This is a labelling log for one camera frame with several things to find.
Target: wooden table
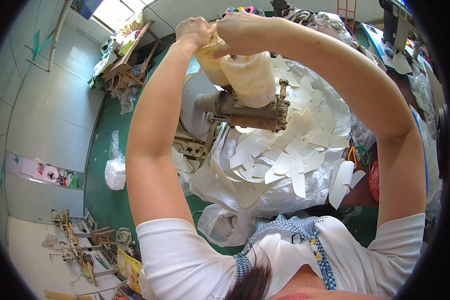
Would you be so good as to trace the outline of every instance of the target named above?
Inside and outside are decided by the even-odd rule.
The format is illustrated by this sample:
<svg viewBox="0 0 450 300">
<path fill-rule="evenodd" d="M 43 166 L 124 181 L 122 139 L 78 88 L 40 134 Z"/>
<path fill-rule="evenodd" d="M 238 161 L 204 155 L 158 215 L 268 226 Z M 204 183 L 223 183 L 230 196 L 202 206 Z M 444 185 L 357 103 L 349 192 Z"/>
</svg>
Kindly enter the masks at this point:
<svg viewBox="0 0 450 300">
<path fill-rule="evenodd" d="M 402 92 L 403 97 L 407 104 L 413 106 L 416 111 L 420 114 L 420 117 L 423 119 L 423 111 L 417 105 L 417 102 L 412 94 L 410 89 L 410 83 L 403 75 L 397 75 L 392 73 L 391 71 L 387 71 L 387 75 L 395 81 L 396 85 Z M 348 195 L 346 195 L 342 201 L 343 206 L 360 206 L 360 207 L 377 207 L 378 203 L 373 200 L 372 194 L 369 189 L 369 174 L 370 170 L 372 170 L 373 163 L 378 159 L 377 156 L 377 143 L 373 144 L 373 146 L 368 151 L 370 155 L 370 161 L 367 166 L 363 165 L 361 160 L 357 157 L 357 167 L 354 170 L 363 170 L 366 175 L 360 180 L 360 182 L 355 186 L 354 189 L 350 190 Z"/>
<path fill-rule="evenodd" d="M 114 81 L 112 81 L 111 86 L 112 86 L 113 90 L 128 87 L 129 80 L 132 80 L 140 87 L 144 85 L 144 83 L 141 82 L 140 79 L 142 78 L 142 76 L 145 72 L 145 69 L 147 68 L 148 63 L 150 62 L 150 59 L 152 59 L 152 56 L 153 56 L 155 50 L 157 49 L 157 46 L 159 44 L 163 44 L 162 40 L 152 30 L 150 30 L 150 25 L 152 25 L 154 22 L 155 22 L 154 20 L 150 20 L 150 21 L 146 22 L 143 25 L 140 34 L 135 39 L 133 44 L 130 46 L 130 49 L 128 49 L 128 51 L 125 53 L 125 55 L 120 57 L 112 65 L 112 67 L 110 69 L 106 69 L 105 70 L 106 72 L 103 73 L 103 75 L 102 75 L 103 82 L 109 81 L 110 79 L 115 78 L 115 76 L 117 76 L 117 75 L 120 77 L 120 80 L 118 81 L 117 84 L 114 84 Z M 138 78 L 136 78 L 129 72 L 129 70 L 131 69 L 131 66 L 128 65 L 128 61 L 129 61 L 130 56 L 132 55 L 132 52 L 135 50 L 135 47 L 137 47 L 138 43 L 140 42 L 140 39 L 144 36 L 145 32 L 150 33 L 150 35 L 155 38 L 156 43 L 153 46 L 152 50 L 150 51 L 150 54 L 148 55 L 147 59 L 144 61 L 144 64 L 140 71 L 140 75 L 138 76 Z"/>
</svg>

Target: dirty plastic bottle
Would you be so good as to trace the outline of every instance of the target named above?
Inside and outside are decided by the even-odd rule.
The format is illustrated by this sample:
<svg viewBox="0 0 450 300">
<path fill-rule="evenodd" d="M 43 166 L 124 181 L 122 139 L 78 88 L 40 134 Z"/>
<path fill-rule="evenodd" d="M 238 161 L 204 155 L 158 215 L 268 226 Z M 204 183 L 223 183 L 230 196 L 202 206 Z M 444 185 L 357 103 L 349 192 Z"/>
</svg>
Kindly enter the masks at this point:
<svg viewBox="0 0 450 300">
<path fill-rule="evenodd" d="M 275 98 L 272 58 L 268 51 L 250 56 L 225 55 L 222 70 L 242 105 L 261 108 Z"/>
<path fill-rule="evenodd" d="M 204 45 L 202 48 L 195 51 L 195 58 L 200 64 L 201 68 L 207 75 L 208 80 L 216 86 L 225 87 L 230 83 L 228 82 L 227 77 L 222 71 L 220 65 L 220 58 L 213 59 L 212 54 L 216 48 L 220 45 L 225 45 L 225 41 L 221 39 L 217 33 L 214 33 L 208 43 Z"/>
</svg>

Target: white t-shirt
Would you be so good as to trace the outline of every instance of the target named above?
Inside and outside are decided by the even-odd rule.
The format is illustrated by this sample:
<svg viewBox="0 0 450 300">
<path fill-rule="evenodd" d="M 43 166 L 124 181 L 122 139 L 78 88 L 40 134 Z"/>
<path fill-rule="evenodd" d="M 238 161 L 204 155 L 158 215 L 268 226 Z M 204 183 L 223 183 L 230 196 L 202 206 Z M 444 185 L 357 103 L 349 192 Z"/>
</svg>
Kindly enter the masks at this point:
<svg viewBox="0 0 450 300">
<path fill-rule="evenodd" d="M 392 297 L 402 287 L 420 255 L 425 214 L 380 226 L 362 247 L 345 225 L 331 216 L 316 223 L 318 238 L 333 271 L 337 290 Z M 148 284 L 160 300 L 223 299 L 234 284 L 235 260 L 215 251 L 183 219 L 158 219 L 137 226 Z M 254 244 L 268 256 L 272 280 L 267 298 L 278 293 L 303 265 L 322 278 L 310 244 L 286 231 L 267 231 Z M 254 254 L 247 257 L 253 265 Z"/>
</svg>

